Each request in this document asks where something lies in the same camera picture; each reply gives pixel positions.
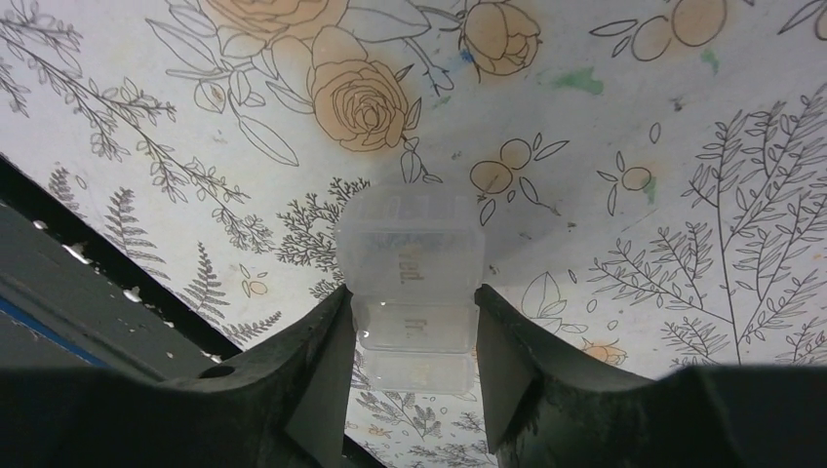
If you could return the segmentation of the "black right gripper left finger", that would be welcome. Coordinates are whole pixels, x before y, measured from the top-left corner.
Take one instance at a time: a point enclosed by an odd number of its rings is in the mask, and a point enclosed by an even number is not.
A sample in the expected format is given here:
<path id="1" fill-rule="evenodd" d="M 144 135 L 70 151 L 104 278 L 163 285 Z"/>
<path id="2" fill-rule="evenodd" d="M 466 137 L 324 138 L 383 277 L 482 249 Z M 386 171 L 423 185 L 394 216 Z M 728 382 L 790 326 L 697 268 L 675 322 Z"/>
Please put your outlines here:
<path id="1" fill-rule="evenodd" d="M 97 367 L 1 372 L 5 467 L 337 467 L 354 357 L 338 288 L 258 346 L 164 382 Z"/>

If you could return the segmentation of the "clear weekly pill organizer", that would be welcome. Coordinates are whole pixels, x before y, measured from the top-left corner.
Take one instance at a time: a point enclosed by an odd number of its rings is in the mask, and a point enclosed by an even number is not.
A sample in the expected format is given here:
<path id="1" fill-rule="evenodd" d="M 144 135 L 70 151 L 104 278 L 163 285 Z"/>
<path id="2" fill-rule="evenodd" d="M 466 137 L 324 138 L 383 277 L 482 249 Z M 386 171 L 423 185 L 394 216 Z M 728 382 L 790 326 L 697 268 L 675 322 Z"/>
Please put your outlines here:
<path id="1" fill-rule="evenodd" d="M 345 205 L 336 261 L 352 294 L 364 373 L 382 391 L 463 394 L 474 385 L 485 236 L 451 185 L 378 185 Z"/>

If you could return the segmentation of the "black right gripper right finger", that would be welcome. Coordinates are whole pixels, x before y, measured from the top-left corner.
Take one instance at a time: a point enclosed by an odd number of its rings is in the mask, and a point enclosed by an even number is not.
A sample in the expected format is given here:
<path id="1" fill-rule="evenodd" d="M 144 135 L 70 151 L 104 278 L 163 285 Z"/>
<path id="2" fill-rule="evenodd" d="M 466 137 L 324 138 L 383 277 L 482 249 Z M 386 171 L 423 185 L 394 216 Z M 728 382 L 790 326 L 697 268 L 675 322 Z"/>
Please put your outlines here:
<path id="1" fill-rule="evenodd" d="M 586 355 L 489 286 L 477 354 L 502 467 L 822 467 L 826 370 L 689 366 L 651 380 Z"/>

